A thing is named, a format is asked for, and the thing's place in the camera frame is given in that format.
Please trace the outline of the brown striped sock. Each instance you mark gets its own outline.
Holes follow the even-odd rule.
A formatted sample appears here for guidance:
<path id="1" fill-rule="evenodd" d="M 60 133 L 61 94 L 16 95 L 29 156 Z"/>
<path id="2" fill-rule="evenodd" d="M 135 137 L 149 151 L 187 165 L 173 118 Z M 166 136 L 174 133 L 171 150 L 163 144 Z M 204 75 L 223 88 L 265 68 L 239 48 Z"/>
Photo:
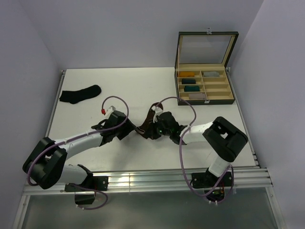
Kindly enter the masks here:
<path id="1" fill-rule="evenodd" d="M 163 105 L 159 104 L 158 102 L 153 103 L 147 113 L 146 119 L 144 120 L 144 122 L 136 127 L 136 132 L 139 133 L 142 137 L 144 138 L 151 138 L 152 136 L 152 132 L 153 132 L 153 120 L 154 120 L 154 116 L 155 116 L 155 108 L 157 108 L 157 110 L 161 110 L 163 111 Z"/>

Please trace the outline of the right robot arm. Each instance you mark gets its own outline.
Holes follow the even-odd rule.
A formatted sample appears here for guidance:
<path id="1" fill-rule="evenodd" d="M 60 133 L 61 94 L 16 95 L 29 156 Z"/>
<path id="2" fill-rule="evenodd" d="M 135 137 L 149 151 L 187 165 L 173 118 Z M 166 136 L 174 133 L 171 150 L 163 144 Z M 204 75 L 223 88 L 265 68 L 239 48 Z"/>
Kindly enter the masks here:
<path id="1" fill-rule="evenodd" d="M 212 122 L 189 127 L 180 125 L 171 112 L 164 112 L 154 116 L 151 121 L 146 121 L 140 130 L 146 139 L 155 140 L 164 135 L 176 144 L 209 143 L 217 154 L 206 174 L 207 183 L 211 186 L 217 186 L 222 181 L 223 172 L 248 143 L 246 134 L 222 116 Z"/>

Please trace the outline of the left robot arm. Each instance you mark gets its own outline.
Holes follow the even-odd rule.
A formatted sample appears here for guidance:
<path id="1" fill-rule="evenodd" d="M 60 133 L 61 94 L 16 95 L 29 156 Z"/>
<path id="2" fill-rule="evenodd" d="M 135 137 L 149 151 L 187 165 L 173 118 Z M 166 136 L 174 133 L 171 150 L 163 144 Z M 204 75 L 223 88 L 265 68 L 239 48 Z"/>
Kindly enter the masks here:
<path id="1" fill-rule="evenodd" d="M 88 168 L 66 161 L 83 151 L 101 147 L 114 138 L 122 140 L 135 128 L 124 113 L 112 111 L 83 134 L 58 140 L 44 137 L 35 146 L 22 170 L 30 174 L 30 179 L 42 189 L 49 189 L 58 182 L 76 185 L 81 190 L 97 188 L 99 184 Z"/>

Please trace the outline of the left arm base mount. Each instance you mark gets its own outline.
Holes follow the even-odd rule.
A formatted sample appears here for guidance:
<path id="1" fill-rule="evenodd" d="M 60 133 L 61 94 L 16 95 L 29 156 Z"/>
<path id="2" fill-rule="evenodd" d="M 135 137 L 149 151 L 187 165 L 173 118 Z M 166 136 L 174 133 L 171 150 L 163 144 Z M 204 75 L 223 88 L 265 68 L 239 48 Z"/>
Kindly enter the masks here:
<path id="1" fill-rule="evenodd" d="M 83 181 L 80 185 L 66 184 L 64 191 L 73 192 L 74 202 L 78 206 L 87 207 L 97 200 L 97 195 L 108 189 L 108 176 L 92 176 Z"/>

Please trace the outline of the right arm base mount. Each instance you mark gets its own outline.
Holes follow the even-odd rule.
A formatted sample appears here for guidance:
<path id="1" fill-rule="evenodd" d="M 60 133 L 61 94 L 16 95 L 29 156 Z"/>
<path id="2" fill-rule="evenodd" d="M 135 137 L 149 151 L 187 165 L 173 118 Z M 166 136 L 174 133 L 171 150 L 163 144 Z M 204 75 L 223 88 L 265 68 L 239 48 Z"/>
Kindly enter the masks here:
<path id="1" fill-rule="evenodd" d="M 207 194 L 209 190 L 206 188 L 212 188 L 219 180 L 210 172 L 198 172 L 191 173 L 191 186 L 194 189 L 205 189 L 204 193 Z M 234 172 L 227 171 L 222 179 L 217 184 L 216 188 L 205 197 L 209 203 L 218 204 L 225 200 L 225 198 L 232 192 L 234 187 Z"/>

